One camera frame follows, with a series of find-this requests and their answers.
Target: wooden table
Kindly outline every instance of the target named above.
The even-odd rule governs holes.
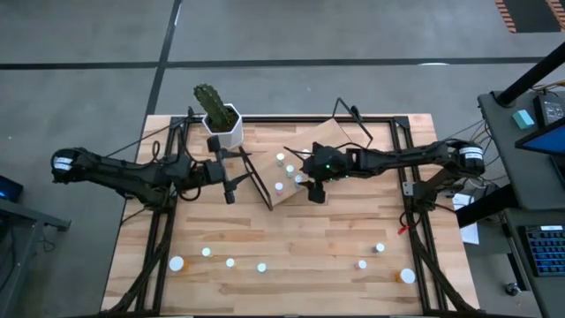
[[[407,116],[415,146],[436,140],[430,115]],[[169,122],[170,116],[148,117],[144,135]],[[264,153],[315,125],[245,124],[244,147],[247,152]],[[357,125],[341,126],[353,141],[367,143]],[[366,127],[375,137],[372,148],[392,149],[388,124]],[[166,136],[165,130],[144,140],[138,162],[149,161],[153,141],[164,145]],[[204,127],[192,125],[189,151],[198,158],[211,157],[207,137]],[[422,179],[438,170],[420,167]],[[329,183],[326,191],[324,205],[309,202],[303,191],[268,211],[246,180],[236,190],[233,205],[225,204],[221,185],[203,188],[195,202],[180,201],[169,257],[181,255],[190,268],[180,273],[168,270],[161,313],[421,314],[416,284],[395,281],[398,270],[414,269],[409,236],[397,234],[403,212],[397,171]],[[138,202],[128,202],[124,217],[139,208]],[[478,307],[456,216],[438,209],[430,218],[441,269],[466,301]],[[150,220],[149,213],[142,213],[122,226],[102,309],[116,304],[139,274]],[[386,246],[384,253],[372,254],[377,242]],[[201,256],[203,247],[210,247],[213,257]],[[225,266],[230,257],[236,260],[235,269]],[[361,259],[368,268],[355,270],[354,263]],[[259,262],[267,264],[265,273],[256,270]],[[426,281],[435,304],[429,272]],[[153,288],[149,284],[148,295]]]

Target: white pot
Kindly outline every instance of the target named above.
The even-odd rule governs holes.
[[[206,127],[209,134],[218,136],[222,148],[232,149],[240,146],[244,142],[244,125],[241,115],[239,115],[239,112],[233,104],[227,103],[224,104],[224,106],[233,109],[233,111],[237,114],[237,122],[230,132],[212,132],[207,124],[208,114],[202,118],[202,124]]]

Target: cactus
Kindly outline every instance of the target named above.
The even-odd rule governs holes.
[[[229,132],[237,121],[237,115],[223,106],[222,98],[208,84],[200,84],[194,88],[194,96],[208,114],[208,124],[215,133]]]

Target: computer screen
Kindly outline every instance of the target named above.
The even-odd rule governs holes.
[[[519,140],[516,146],[549,155],[565,156],[565,118]]]

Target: concrete floor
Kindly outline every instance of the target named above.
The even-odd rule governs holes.
[[[0,64],[156,62],[172,5],[0,0]],[[540,57],[563,40],[564,34],[510,34],[492,0],[184,0],[169,60]],[[530,67],[175,69],[164,74],[155,113],[184,114],[196,103],[192,87],[206,82],[244,114],[326,113],[341,96],[364,113],[432,113],[441,138],[480,119],[478,94],[503,89]],[[99,309],[124,201],[97,185],[51,184],[49,159],[63,147],[106,154],[137,139],[154,74],[0,71],[0,174],[24,184],[28,207],[72,219],[68,233],[48,232],[56,251],[34,258],[18,317]],[[563,77],[561,68],[548,80]],[[119,157],[132,160],[134,152]],[[503,173],[499,163],[487,176]],[[501,292],[513,279],[504,256],[472,249],[483,309],[539,315],[530,293],[512,299]]]

